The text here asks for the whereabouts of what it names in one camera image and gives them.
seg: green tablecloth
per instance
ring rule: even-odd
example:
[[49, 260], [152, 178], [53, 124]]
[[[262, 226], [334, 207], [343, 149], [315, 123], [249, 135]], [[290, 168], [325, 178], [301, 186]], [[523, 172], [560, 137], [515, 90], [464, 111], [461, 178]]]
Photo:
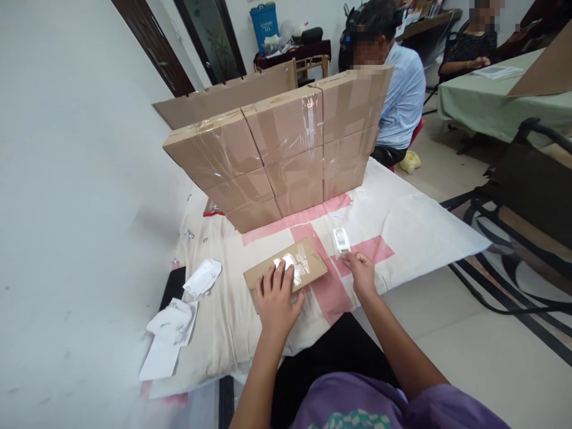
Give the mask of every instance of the green tablecloth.
[[[523, 70], [536, 61], [544, 49], [499, 63]], [[507, 98], [506, 95], [524, 72], [498, 80], [466, 74], [439, 85], [439, 116], [455, 120], [476, 132], [510, 143], [520, 123], [531, 117], [541, 124], [563, 133], [570, 133], [572, 125], [572, 92], [538, 97]], [[547, 141], [530, 135], [535, 146]]]

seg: finger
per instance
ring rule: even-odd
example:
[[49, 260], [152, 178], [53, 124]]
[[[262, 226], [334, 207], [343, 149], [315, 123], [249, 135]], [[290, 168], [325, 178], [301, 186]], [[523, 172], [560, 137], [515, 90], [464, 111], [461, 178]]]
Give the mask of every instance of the finger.
[[346, 252], [344, 253], [344, 255], [341, 257], [342, 260], [345, 260], [347, 262], [350, 263], [350, 266], [352, 264], [355, 264], [356, 262], [358, 262], [356, 256], [352, 253], [352, 252]]
[[274, 275], [274, 270], [276, 269], [276, 267], [274, 265], [272, 265], [268, 271], [266, 272], [266, 274], [264, 275], [264, 281], [263, 281], [263, 291], [264, 291], [264, 296], [267, 296], [271, 291], [272, 291], [272, 275]]
[[256, 299], [258, 301], [258, 304], [260, 304], [262, 298], [264, 297], [264, 293], [262, 292], [262, 279], [263, 277], [260, 277], [256, 282]]
[[275, 292], [280, 292], [282, 288], [282, 277], [284, 276], [284, 267], [286, 266], [286, 261], [282, 259], [278, 264], [278, 267], [274, 271], [274, 278], [272, 280], [272, 290]]
[[296, 311], [296, 317], [300, 315], [305, 300], [306, 300], [306, 294], [304, 293], [304, 291], [300, 291], [298, 293], [298, 299], [294, 303], [294, 310]]
[[284, 279], [282, 280], [282, 291], [284, 295], [290, 299], [292, 294], [292, 279], [294, 278], [294, 265], [290, 265], [286, 272], [284, 273]]
[[364, 255], [363, 253], [361, 253], [361, 252], [357, 252], [357, 253], [356, 253], [356, 258], [357, 258], [361, 263], [363, 263], [364, 265], [368, 265], [368, 264], [371, 264], [371, 263], [372, 263], [372, 262], [371, 262], [371, 259], [368, 258], [367, 256], [365, 256], [365, 255]]

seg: yellow toy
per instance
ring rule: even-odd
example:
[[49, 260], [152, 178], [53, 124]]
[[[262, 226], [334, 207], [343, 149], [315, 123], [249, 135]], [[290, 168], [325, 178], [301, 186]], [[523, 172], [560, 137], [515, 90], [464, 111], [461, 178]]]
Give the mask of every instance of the yellow toy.
[[399, 163], [399, 166], [408, 174], [413, 174], [415, 169], [421, 167], [421, 160], [419, 159], [417, 153], [413, 151], [407, 151], [405, 158]]

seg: red chair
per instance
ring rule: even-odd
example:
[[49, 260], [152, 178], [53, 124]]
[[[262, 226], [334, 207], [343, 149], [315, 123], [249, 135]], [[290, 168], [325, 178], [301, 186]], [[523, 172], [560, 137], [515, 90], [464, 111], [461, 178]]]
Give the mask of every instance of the red chair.
[[[421, 120], [419, 121], [419, 123], [417, 124], [417, 126], [415, 127], [415, 129], [413, 130], [413, 135], [411, 136], [411, 143], [409, 143], [409, 146], [407, 146], [407, 148], [410, 148], [411, 145], [413, 144], [413, 141], [415, 140], [415, 138], [417, 137], [417, 134], [420, 133], [421, 128], [423, 128], [423, 126], [425, 125], [425, 118], [423, 118], [421, 116]], [[389, 167], [389, 169], [395, 173], [395, 166], [391, 166]]]

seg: hand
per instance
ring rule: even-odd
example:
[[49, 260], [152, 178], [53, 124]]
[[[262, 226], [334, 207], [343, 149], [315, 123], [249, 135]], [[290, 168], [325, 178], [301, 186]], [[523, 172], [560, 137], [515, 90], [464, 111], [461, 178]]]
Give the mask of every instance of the hand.
[[374, 263], [363, 253], [357, 252], [353, 254], [348, 252], [344, 254], [341, 260], [345, 266], [352, 270], [353, 289], [357, 297], [377, 295], [374, 282]]
[[284, 260], [277, 268], [272, 265], [256, 286], [262, 333], [283, 343], [300, 315], [305, 299], [304, 292], [300, 291], [296, 302], [290, 302], [294, 266], [289, 266], [285, 273], [285, 265]]
[[490, 59], [487, 57], [477, 57], [472, 61], [469, 61], [468, 68], [469, 69], [480, 69], [482, 67], [490, 66]]

